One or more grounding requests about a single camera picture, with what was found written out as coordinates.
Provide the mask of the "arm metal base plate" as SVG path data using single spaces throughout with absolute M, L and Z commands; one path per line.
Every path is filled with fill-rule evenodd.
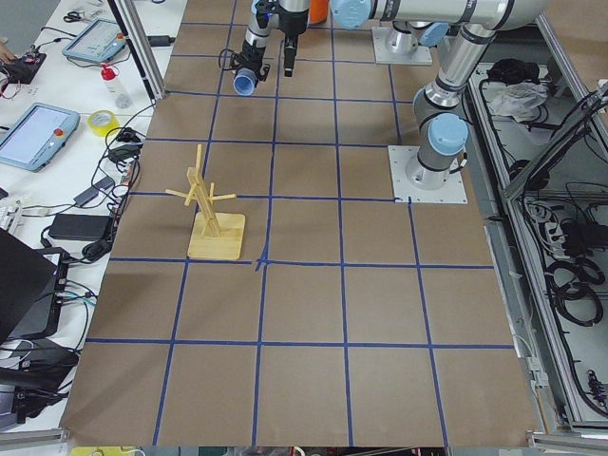
M 458 160 L 448 170 L 430 171 L 418 161 L 419 146 L 391 145 L 389 169 L 393 199 L 403 203 L 467 204 Z
M 371 32 L 376 64 L 418 67 L 432 65 L 429 48 L 420 46 L 410 31 L 374 27 Z

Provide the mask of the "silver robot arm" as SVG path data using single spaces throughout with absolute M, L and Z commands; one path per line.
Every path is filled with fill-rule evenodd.
M 437 190 L 447 181 L 449 168 L 464 150 L 469 128 L 453 110 L 472 71 L 496 32 L 520 28 L 545 8 L 543 1 L 332 1 L 333 19 L 344 29 L 356 29 L 370 19 L 460 28 L 456 41 L 435 79 L 421 89 L 414 103 L 422 143 L 406 166 L 416 187 Z M 292 76 L 298 38 L 309 25 L 307 1 L 255 1 L 242 48 L 231 55 L 228 70 L 237 94 L 251 95 L 265 81 L 269 66 L 263 57 L 272 30 L 284 35 L 283 70 Z
M 370 19 L 466 24 L 467 30 L 491 38 L 500 29 L 517 29 L 538 17 L 547 1 L 331 1 L 332 15 L 345 29 L 356 29 Z M 484 44 L 460 36 L 442 63 L 439 78 L 461 86 L 479 63 Z

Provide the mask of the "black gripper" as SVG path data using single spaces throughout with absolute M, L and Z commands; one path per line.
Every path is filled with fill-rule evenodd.
M 287 37 L 303 34 L 308 27 L 310 0 L 279 0 L 278 28 Z
M 224 48 L 218 55 L 220 70 L 249 68 L 256 74 L 256 83 L 267 80 L 271 66 L 263 62 L 271 31 L 278 28 L 278 2 L 253 1 L 248 28 L 241 52 Z M 287 36 L 284 41 L 284 76 L 292 77 L 295 68 L 296 38 Z

